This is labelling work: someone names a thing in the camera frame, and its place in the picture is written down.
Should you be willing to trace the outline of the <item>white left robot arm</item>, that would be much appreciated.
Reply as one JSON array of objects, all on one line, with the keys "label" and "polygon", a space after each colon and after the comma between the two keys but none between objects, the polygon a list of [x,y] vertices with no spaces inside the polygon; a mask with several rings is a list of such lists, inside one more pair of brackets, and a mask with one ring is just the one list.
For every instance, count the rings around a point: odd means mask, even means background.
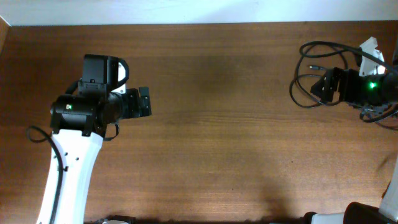
[{"label": "white left robot arm", "polygon": [[83,76],[51,105],[51,133],[43,135],[52,149],[37,223],[83,223],[91,174],[106,141],[107,127],[120,131],[122,119],[150,116],[149,88],[126,87],[129,66],[118,57],[86,54]]}]

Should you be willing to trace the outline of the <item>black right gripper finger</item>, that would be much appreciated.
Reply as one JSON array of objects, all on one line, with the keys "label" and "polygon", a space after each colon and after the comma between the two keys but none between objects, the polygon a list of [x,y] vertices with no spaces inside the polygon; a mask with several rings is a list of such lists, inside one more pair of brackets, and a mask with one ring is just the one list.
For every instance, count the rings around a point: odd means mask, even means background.
[{"label": "black right gripper finger", "polygon": [[334,75],[323,75],[319,81],[312,85],[310,93],[317,96],[322,103],[340,103],[337,99],[333,101],[335,92],[338,90],[338,85],[341,78]]},{"label": "black right gripper finger", "polygon": [[338,68],[338,67],[328,68],[328,69],[326,69],[324,77],[341,78],[343,76],[344,72],[345,72],[345,70],[342,68]]}]

